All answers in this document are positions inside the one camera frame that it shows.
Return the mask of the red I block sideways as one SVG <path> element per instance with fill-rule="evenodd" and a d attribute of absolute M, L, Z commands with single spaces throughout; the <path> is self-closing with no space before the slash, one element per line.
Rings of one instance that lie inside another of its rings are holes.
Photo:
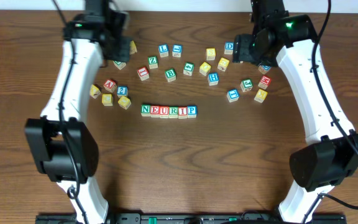
<path fill-rule="evenodd" d="M 137 74 L 141 81 L 147 80 L 150 77 L 147 67 L 141 67 L 141 68 L 137 69 Z"/>

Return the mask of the blue P block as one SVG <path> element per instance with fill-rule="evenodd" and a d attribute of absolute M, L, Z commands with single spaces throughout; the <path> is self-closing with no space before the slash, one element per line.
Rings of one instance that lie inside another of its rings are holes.
<path fill-rule="evenodd" d="M 198 114 L 197 106 L 187 106 L 188 118 L 196 118 Z"/>

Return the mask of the green N block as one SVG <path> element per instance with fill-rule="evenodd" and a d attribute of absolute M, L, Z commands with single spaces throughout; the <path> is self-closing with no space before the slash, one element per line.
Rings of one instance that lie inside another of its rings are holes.
<path fill-rule="evenodd" d="M 150 110 L 151 110 L 150 105 L 141 105 L 141 115 L 142 116 L 151 116 Z"/>

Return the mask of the red E block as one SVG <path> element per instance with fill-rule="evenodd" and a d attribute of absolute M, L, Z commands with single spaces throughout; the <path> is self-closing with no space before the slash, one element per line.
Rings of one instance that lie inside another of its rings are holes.
<path fill-rule="evenodd" d="M 160 107 L 158 105 L 152 105 L 150 107 L 150 116 L 152 118 L 159 118 L 160 117 Z"/>

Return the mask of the red I block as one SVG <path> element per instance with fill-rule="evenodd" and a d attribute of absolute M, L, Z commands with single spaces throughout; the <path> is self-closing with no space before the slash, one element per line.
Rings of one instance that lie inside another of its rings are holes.
<path fill-rule="evenodd" d="M 188 111 L 186 106 L 178 107 L 178 118 L 179 119 L 187 119 Z"/>

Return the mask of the red U block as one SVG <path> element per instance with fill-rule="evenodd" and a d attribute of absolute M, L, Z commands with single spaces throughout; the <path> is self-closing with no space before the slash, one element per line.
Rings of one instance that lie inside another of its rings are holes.
<path fill-rule="evenodd" d="M 169 107 L 159 106 L 159 116 L 160 118 L 169 118 Z"/>

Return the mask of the green R block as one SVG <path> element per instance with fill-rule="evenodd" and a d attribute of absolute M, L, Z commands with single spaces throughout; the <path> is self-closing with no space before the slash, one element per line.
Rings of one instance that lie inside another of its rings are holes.
<path fill-rule="evenodd" d="M 169 118 L 178 118 L 178 107 L 170 106 L 168 112 Z"/>

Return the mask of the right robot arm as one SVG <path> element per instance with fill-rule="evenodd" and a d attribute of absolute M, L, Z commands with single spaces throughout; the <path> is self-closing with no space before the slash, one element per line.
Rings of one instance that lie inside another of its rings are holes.
<path fill-rule="evenodd" d="M 358 132 L 329 82 L 311 19 L 275 11 L 255 13 L 252 22 L 252 34 L 236 37 L 233 60 L 278 67 L 290 84 L 306 147 L 290 156 L 293 183 L 278 212 L 286 223 L 308 223 L 322 199 L 358 168 Z"/>

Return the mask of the yellow W block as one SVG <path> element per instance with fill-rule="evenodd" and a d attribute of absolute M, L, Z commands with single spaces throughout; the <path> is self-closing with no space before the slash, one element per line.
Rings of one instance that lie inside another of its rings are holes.
<path fill-rule="evenodd" d="M 130 52 L 129 53 L 131 55 L 137 53 L 137 47 L 133 40 L 130 42 Z"/>

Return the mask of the yellow S block right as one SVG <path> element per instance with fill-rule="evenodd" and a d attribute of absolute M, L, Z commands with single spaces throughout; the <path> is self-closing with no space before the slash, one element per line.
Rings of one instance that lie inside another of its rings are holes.
<path fill-rule="evenodd" d="M 212 61 L 216 58 L 216 49 L 215 48 L 208 48 L 206 49 L 206 60 Z"/>

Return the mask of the blue H block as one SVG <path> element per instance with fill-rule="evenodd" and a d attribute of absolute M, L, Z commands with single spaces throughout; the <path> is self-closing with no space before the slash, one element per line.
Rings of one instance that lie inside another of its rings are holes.
<path fill-rule="evenodd" d="M 214 86 L 219 83 L 219 75 L 217 73 L 210 73 L 208 75 L 208 84 L 209 86 Z"/>

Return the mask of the yellow O block centre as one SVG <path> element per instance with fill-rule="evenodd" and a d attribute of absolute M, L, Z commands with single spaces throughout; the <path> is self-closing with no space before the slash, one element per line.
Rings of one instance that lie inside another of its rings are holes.
<path fill-rule="evenodd" d="M 200 69 L 199 69 L 199 72 L 200 74 L 202 74 L 203 76 L 206 76 L 211 70 L 211 65 L 207 62 L 203 62 L 201 65 L 200 65 Z"/>

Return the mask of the red M block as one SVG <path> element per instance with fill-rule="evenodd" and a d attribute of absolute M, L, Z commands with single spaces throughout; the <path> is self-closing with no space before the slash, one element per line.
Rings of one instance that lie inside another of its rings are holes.
<path fill-rule="evenodd" d="M 263 89 L 263 90 L 266 90 L 267 87 L 270 85 L 272 79 L 266 75 L 262 75 L 260 81 L 259 81 L 259 84 L 258 84 L 258 87 Z"/>

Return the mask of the blue I block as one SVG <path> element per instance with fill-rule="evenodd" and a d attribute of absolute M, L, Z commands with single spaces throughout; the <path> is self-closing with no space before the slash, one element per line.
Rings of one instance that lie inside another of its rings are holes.
<path fill-rule="evenodd" d="M 237 89 L 232 89 L 227 92 L 227 100 L 232 103 L 239 99 L 239 92 Z"/>

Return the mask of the green B block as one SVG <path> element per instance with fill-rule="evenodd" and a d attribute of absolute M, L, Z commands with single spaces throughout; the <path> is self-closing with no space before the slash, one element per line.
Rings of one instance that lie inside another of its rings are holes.
<path fill-rule="evenodd" d="M 172 82 L 177 79 L 177 74 L 173 68 L 168 69 L 165 71 L 165 78 L 167 79 L 167 82 Z"/>

